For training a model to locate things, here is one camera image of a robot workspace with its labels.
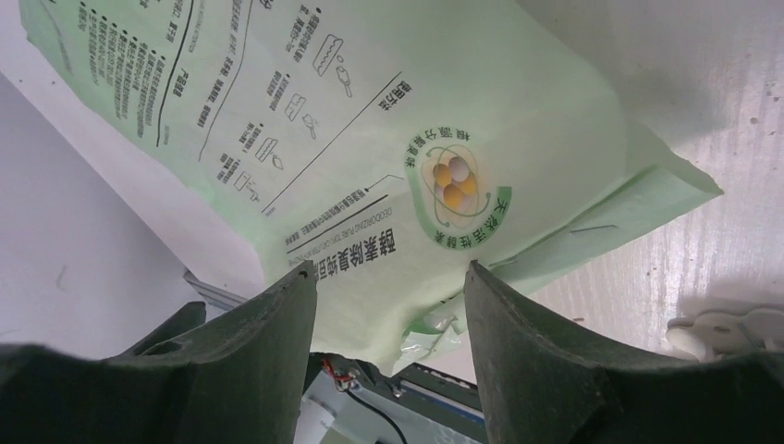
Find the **green cat litter bag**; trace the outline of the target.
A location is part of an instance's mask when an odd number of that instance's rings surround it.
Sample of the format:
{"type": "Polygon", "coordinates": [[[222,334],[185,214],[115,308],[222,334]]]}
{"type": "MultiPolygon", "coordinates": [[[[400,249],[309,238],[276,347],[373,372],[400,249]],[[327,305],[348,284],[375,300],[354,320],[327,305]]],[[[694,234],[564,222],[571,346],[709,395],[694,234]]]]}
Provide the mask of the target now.
{"type": "Polygon", "coordinates": [[[533,292],[720,194],[514,1],[23,1],[71,91],[263,275],[315,266],[315,352],[393,375],[466,328],[471,261],[533,292]]]}

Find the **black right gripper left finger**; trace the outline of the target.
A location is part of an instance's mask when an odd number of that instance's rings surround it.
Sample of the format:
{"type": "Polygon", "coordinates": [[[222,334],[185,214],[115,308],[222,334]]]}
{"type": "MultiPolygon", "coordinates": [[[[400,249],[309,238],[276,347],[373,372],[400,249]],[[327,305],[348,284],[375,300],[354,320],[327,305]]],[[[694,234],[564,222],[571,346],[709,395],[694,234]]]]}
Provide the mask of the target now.
{"type": "Polygon", "coordinates": [[[190,302],[119,355],[1,348],[5,443],[290,443],[317,306],[311,262],[208,319],[190,302]]]}

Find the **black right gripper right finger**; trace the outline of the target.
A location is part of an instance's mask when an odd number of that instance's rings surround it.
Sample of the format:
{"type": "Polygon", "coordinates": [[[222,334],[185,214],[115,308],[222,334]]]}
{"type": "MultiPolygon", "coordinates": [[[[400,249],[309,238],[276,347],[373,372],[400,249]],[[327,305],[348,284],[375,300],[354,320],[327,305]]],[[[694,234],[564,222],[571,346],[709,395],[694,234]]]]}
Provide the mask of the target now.
{"type": "Polygon", "coordinates": [[[582,327],[477,262],[464,283],[492,443],[779,443],[783,355],[698,363],[582,327]]]}

